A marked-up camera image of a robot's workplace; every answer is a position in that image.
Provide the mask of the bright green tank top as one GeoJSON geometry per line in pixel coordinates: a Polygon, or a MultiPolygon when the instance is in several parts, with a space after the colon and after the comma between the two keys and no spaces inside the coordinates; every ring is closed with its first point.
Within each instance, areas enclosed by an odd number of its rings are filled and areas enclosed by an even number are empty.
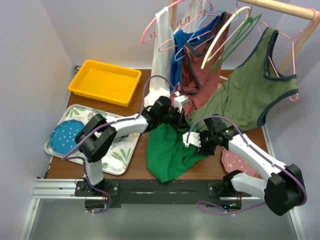
{"type": "Polygon", "coordinates": [[[196,148],[185,147],[183,134],[169,124],[160,124],[149,132],[146,166],[162,183],[175,180],[207,155],[197,155],[196,148]]]}

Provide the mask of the olive green tank top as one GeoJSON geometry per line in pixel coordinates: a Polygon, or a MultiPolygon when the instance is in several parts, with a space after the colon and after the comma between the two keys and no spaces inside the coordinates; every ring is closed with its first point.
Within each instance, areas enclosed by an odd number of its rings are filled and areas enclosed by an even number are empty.
{"type": "Polygon", "coordinates": [[[207,127],[203,118],[219,115],[242,131],[250,131],[266,123],[271,108],[281,100],[298,94],[295,74],[282,75],[273,68],[272,56],[279,32],[267,27],[249,57],[228,77],[200,108],[186,121],[199,130],[207,127]]]}

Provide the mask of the green plastic hanger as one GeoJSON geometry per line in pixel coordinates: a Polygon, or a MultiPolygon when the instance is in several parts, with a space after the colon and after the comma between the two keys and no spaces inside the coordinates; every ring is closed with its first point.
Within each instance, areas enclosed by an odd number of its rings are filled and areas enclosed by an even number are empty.
{"type": "Polygon", "coordinates": [[[243,40],[251,33],[253,28],[257,25],[260,20],[262,13],[258,14],[255,17],[248,16],[243,23],[234,31],[236,33],[235,37],[232,39],[230,44],[224,48],[222,53],[219,53],[221,48],[230,40],[232,33],[224,43],[222,43],[219,48],[213,53],[213,56],[218,56],[217,60],[213,63],[210,73],[213,73],[224,61],[230,56],[230,54],[243,42],[243,40]]]}

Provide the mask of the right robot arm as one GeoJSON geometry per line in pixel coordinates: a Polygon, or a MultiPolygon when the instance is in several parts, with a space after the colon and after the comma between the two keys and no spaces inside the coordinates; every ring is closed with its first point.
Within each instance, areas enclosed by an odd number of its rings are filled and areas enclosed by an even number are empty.
{"type": "Polygon", "coordinates": [[[227,127],[225,117],[203,118],[207,130],[190,129],[183,137],[186,146],[195,146],[196,153],[213,155],[217,146],[224,147],[247,162],[259,174],[250,176],[236,169],[223,177],[221,192],[230,197],[245,193],[262,200],[276,215],[282,216],[307,202],[301,169],[287,165],[258,147],[234,123],[227,127]]]}

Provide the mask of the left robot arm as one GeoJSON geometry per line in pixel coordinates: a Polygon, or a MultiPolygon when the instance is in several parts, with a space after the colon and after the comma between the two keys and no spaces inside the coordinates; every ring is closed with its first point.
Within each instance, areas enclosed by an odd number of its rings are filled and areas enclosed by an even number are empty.
{"type": "Polygon", "coordinates": [[[169,97],[160,96],[153,105],[141,112],[112,122],[107,122],[101,114],[94,115],[75,137],[76,147],[85,156],[86,191],[92,196],[106,192],[102,158],[115,139],[135,133],[148,133],[161,124],[169,124],[176,130],[186,129],[183,107],[188,102],[186,95],[177,96],[173,101],[169,97]]]}

